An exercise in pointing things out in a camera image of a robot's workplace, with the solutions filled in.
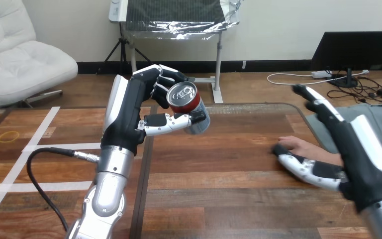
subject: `robotic hand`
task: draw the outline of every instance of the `robotic hand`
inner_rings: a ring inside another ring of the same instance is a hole
[[[189,81],[181,72],[162,65],[152,65],[136,71],[130,81],[116,76],[106,110],[101,153],[98,160],[88,160],[86,154],[76,157],[97,162],[95,185],[83,202],[83,214],[67,231],[66,239],[108,239],[113,226],[125,209],[124,188],[127,184],[137,146],[145,136],[169,133],[206,119],[202,111],[189,114],[158,114],[140,120],[143,101],[154,98],[163,108],[170,87]]]
[[[302,181],[340,191],[354,201],[373,237],[382,239],[382,146],[367,118],[345,121],[333,106],[309,87],[296,85],[293,91],[309,100],[307,108],[318,115],[341,153],[344,167],[309,160],[280,145],[273,148],[279,162]]]

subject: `black baseboard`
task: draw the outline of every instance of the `black baseboard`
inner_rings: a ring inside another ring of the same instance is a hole
[[[221,72],[284,72],[284,71],[309,71],[311,60],[272,60],[272,61],[247,61],[245,69],[242,69],[242,61],[222,61]],[[77,62],[78,74],[119,74],[120,62]],[[216,69],[215,61],[162,61],[154,62],[162,64],[183,73],[213,73]],[[149,64],[145,61],[137,62],[137,68],[141,69]],[[375,66],[372,70],[382,70],[381,66]],[[131,74],[131,63],[123,65],[123,74]]]

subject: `white cable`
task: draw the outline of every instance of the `white cable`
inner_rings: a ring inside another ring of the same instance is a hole
[[[368,70],[364,70],[361,73],[353,74],[352,76],[363,75],[363,74],[366,74],[368,72],[369,72]],[[269,75],[267,77],[267,80],[270,83],[273,83],[273,84],[276,84],[276,85],[288,85],[288,86],[293,86],[293,85],[314,85],[314,84],[319,84],[319,83],[324,83],[324,82],[328,82],[328,81],[335,81],[335,80],[346,78],[346,76],[344,76],[344,77],[339,77],[339,78],[336,78],[336,79],[330,79],[330,80],[325,80],[325,81],[317,81],[317,82],[311,82],[311,83],[279,83],[279,82],[273,82],[273,81],[270,80],[270,76],[275,76],[275,75],[300,76],[300,77],[311,77],[312,75],[296,75],[296,74],[288,74],[288,73],[274,73],[274,74],[271,74],[271,75]]]

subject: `white cushion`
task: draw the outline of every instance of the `white cushion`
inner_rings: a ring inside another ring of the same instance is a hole
[[[29,41],[0,53],[0,107],[24,100],[77,75],[73,58],[56,47]]]
[[[0,52],[36,39],[30,17],[21,0],[0,0]]]

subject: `can lid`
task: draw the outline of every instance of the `can lid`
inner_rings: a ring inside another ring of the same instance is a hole
[[[172,86],[166,95],[168,103],[172,106],[186,106],[197,94],[197,87],[188,81],[180,82]]]

